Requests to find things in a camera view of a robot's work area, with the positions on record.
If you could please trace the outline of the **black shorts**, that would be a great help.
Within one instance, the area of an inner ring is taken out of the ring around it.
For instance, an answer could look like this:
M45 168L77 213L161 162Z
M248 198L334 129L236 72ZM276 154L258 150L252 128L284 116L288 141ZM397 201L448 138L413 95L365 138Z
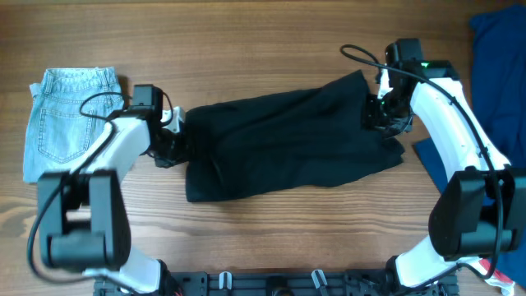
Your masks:
M187 200L337 187L401 164L404 148L396 139L362 127L369 94L356 71L320 88L189 110Z

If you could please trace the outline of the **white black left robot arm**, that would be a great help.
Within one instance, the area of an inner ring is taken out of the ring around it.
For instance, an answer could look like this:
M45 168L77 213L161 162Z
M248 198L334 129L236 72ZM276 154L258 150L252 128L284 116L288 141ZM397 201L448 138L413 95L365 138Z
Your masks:
M96 295L111 284L118 294L181 295L166 264L132 246L121 182L136 159L165 155L182 133L184 112L153 106L130 107L105 119L101 139L70 169L46 172L37 182L38 212L26 258L37 271L34 247L51 269L94 279Z

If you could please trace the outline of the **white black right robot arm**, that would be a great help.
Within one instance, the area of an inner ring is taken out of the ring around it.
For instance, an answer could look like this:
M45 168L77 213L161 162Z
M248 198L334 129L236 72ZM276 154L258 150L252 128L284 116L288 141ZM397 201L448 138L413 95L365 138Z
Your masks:
M490 278L525 229L525 171L483 131L447 61L380 65L375 111L418 116L445 169L447 185L431 211L428 235L394 259L399 291L417 291L460 267Z

